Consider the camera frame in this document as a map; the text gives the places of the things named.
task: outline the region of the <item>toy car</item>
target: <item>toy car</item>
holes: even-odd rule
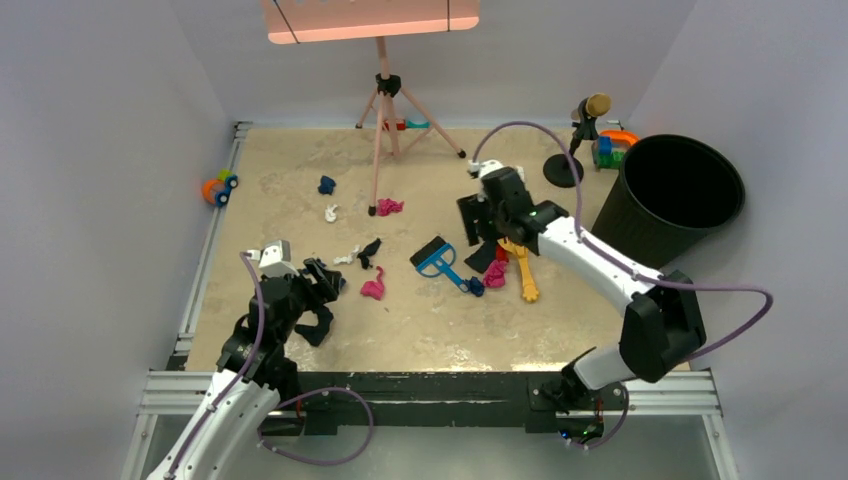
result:
[[[218,178],[203,184],[203,198],[216,207],[223,207],[230,201],[230,194],[238,187],[238,175],[229,170],[221,170]]]

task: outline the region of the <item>orange curved tube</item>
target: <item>orange curved tube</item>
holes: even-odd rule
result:
[[[626,130],[604,130],[601,132],[601,136],[609,137],[612,143],[623,143],[627,145],[627,148],[632,147],[634,143],[639,141],[639,137],[636,134]]]
[[[215,205],[215,194],[224,190],[226,187],[224,186],[224,182],[218,180],[217,178],[213,178],[212,180],[207,181],[203,184],[203,188],[200,190],[203,193],[203,198]]]

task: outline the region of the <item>green toy block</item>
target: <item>green toy block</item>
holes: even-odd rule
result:
[[[601,155],[597,152],[592,153],[595,154],[598,168],[618,168],[621,166],[621,159],[624,158],[624,152],[618,150],[613,150],[613,152],[609,155]]]
[[[227,178],[231,177],[232,175],[233,175],[233,172],[224,168],[218,173],[218,180],[220,180],[222,182],[226,182]]]

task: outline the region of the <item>white toy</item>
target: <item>white toy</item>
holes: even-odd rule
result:
[[[333,259],[333,265],[339,265],[342,263],[350,265],[351,263],[353,263],[353,259],[356,258],[357,253],[359,253],[359,245],[353,247],[353,251],[350,252],[350,255],[346,257],[336,257],[335,259]]]
[[[327,208],[324,210],[324,220],[328,223],[333,223],[336,221],[336,209],[339,208],[338,205],[327,205]]]

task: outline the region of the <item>black cloth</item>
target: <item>black cloth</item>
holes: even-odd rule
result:
[[[326,306],[315,310],[318,317],[318,325],[295,325],[294,331],[309,342],[313,347],[321,345],[324,338],[330,333],[330,323],[333,322],[333,312]]]
[[[494,240],[486,240],[476,252],[472,253],[465,259],[465,264],[471,267],[477,273],[486,273],[489,265],[495,261],[495,251],[498,249],[498,242]]]
[[[362,264],[363,269],[367,270],[371,268],[371,258],[369,257],[377,254],[377,250],[380,249],[380,245],[382,243],[383,242],[378,238],[377,240],[374,240],[373,242],[366,245],[365,248],[363,248],[362,251],[356,255],[356,258],[359,259],[359,263]]]

